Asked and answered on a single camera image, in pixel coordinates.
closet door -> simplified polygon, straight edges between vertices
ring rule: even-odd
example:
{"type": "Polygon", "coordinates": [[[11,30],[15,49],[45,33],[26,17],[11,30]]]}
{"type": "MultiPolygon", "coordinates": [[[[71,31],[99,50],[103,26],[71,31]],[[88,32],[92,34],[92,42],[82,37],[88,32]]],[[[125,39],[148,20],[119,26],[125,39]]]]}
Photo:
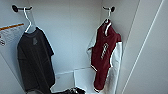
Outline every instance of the closet door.
{"type": "MultiPolygon", "coordinates": [[[[122,5],[123,3],[125,5],[125,9],[123,8],[123,10],[126,11],[127,6],[132,6],[135,4],[133,1],[134,0],[126,0],[125,2],[129,2],[129,3],[125,3],[124,1],[121,0],[120,5],[122,5]]],[[[139,0],[138,2],[137,9],[135,11],[135,15],[132,20],[132,24],[130,25],[128,39],[124,40],[124,38],[122,38],[123,42],[125,42],[126,45],[123,51],[116,94],[122,94],[123,89],[126,86],[127,80],[129,79],[129,75],[131,74],[131,70],[138,58],[138,55],[140,54],[140,50],[149,32],[149,29],[152,25],[155,15],[159,9],[161,1],[162,0],[139,0]]],[[[128,33],[128,31],[124,31],[124,28],[128,28],[127,26],[129,25],[125,22],[125,20],[119,21],[114,19],[114,21],[115,21],[114,22],[115,26],[117,25],[121,26],[122,28],[121,32],[123,32],[123,34],[121,35],[126,37],[127,35],[126,33],[128,33]]]]}
{"type": "Polygon", "coordinates": [[[0,60],[0,94],[25,94],[1,54],[0,60]]]}
{"type": "Polygon", "coordinates": [[[167,9],[162,0],[122,94],[168,94],[167,9]]]}

red shirt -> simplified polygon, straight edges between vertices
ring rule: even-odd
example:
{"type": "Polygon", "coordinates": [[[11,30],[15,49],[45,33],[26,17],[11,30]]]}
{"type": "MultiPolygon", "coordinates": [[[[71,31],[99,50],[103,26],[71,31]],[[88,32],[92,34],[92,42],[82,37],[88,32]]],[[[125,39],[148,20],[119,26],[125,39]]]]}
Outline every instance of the red shirt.
{"type": "Polygon", "coordinates": [[[121,42],[120,34],[117,34],[110,20],[103,23],[97,30],[96,43],[92,48],[91,65],[97,70],[94,81],[94,87],[102,90],[106,81],[107,73],[110,66],[110,57],[117,42],[121,42]]]}

dark object on floor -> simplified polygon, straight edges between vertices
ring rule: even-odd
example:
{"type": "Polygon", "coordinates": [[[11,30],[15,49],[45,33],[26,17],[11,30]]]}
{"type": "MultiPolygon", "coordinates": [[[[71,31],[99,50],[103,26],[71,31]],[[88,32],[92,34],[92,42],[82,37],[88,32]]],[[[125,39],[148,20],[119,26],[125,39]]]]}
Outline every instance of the dark object on floor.
{"type": "Polygon", "coordinates": [[[67,89],[63,92],[57,92],[57,93],[52,93],[52,94],[85,94],[85,91],[80,89],[80,88],[71,88],[71,89],[67,89]]]}
{"type": "Polygon", "coordinates": [[[35,89],[35,90],[30,90],[26,94],[85,94],[85,91],[80,89],[80,88],[75,87],[75,88],[67,89],[67,90],[62,91],[62,92],[42,93],[41,91],[35,89]]]}

closet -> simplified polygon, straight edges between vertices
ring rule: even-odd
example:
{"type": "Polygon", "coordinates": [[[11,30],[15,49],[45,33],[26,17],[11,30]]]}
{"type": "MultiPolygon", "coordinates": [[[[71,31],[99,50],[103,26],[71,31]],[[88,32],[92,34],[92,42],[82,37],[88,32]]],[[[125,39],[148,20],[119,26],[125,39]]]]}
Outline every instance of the closet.
{"type": "Polygon", "coordinates": [[[14,12],[12,5],[32,7],[27,16],[53,49],[52,92],[79,87],[86,94],[98,94],[87,49],[108,17],[103,7],[115,7],[109,19],[121,35],[123,49],[115,94],[168,93],[167,0],[1,0],[0,28],[22,25],[0,31],[0,94],[25,94],[17,44],[29,22],[24,11],[14,12]]]}

white sleeve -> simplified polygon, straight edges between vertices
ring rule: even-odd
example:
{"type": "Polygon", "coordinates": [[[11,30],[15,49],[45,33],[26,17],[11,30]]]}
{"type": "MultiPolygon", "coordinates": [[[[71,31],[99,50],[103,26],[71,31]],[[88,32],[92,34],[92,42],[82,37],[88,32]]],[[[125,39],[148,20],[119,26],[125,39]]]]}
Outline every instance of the white sleeve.
{"type": "Polygon", "coordinates": [[[86,53],[88,54],[89,60],[91,60],[91,55],[92,55],[92,47],[95,45],[96,43],[96,36],[97,36],[97,32],[93,35],[88,47],[87,47],[87,51],[86,53]]]}
{"type": "Polygon", "coordinates": [[[106,92],[107,94],[115,94],[121,64],[121,57],[122,42],[117,42],[110,58],[111,68],[109,68],[105,88],[103,89],[103,92],[106,92]]]}

